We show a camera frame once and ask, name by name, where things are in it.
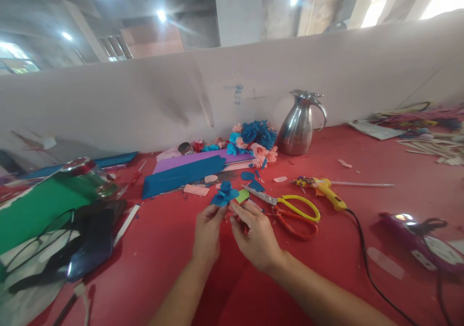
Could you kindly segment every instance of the hand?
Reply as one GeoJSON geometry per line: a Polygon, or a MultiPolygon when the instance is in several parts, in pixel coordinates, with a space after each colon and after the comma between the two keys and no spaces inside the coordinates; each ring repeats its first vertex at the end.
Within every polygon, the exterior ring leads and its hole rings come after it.
{"type": "Polygon", "coordinates": [[[209,271],[219,258],[219,227],[226,208],[211,204],[197,215],[192,260],[209,271]]]}
{"type": "Polygon", "coordinates": [[[231,217],[233,236],[245,257],[265,273],[284,265],[285,252],[279,247],[271,222],[261,209],[248,202],[243,206],[231,202],[230,206],[241,220],[231,217]],[[249,228],[247,234],[245,234],[245,224],[249,228]]]}

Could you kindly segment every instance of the purple foam sheet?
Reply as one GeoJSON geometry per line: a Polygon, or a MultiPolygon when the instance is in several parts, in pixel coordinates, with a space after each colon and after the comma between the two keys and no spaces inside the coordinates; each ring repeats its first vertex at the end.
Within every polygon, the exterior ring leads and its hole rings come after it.
{"type": "Polygon", "coordinates": [[[166,171],[166,170],[178,167],[178,166],[197,162],[197,161],[200,161],[206,158],[211,158],[217,155],[226,159],[225,164],[238,163],[238,162],[243,162],[243,161],[253,159],[250,153],[237,154],[234,156],[233,154],[227,154],[227,149],[219,149],[219,150],[214,150],[210,152],[194,153],[194,154],[189,154],[186,156],[160,160],[156,164],[153,174],[157,174],[159,172],[166,171]]]}

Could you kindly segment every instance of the forearm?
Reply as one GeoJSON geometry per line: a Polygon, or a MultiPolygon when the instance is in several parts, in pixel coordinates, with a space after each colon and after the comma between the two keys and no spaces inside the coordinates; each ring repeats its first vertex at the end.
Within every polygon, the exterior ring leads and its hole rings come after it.
{"type": "Polygon", "coordinates": [[[268,273],[318,326],[393,326],[385,315],[310,270],[288,252],[284,265],[268,273]]]}
{"type": "Polygon", "coordinates": [[[200,302],[211,267],[191,260],[161,304],[152,326],[189,326],[200,302]]]}

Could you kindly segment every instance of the person's right hand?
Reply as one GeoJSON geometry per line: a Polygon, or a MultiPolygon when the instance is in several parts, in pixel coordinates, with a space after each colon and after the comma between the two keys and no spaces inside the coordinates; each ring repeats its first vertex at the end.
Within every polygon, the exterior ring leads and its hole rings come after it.
{"type": "Polygon", "coordinates": [[[271,222],[255,204],[246,202],[240,206],[230,202],[235,215],[231,217],[232,232],[240,251],[260,271],[270,272],[271,269],[285,264],[285,252],[277,243],[271,222]],[[245,224],[249,230],[245,234],[245,224]]]}

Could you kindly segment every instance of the person's left hand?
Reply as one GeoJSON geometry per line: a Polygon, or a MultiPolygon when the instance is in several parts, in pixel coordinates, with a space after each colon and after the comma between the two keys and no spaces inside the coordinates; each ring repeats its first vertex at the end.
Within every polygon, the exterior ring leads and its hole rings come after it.
{"type": "Polygon", "coordinates": [[[219,258],[219,227],[227,209],[211,204],[197,215],[192,260],[211,270],[219,258]]]}

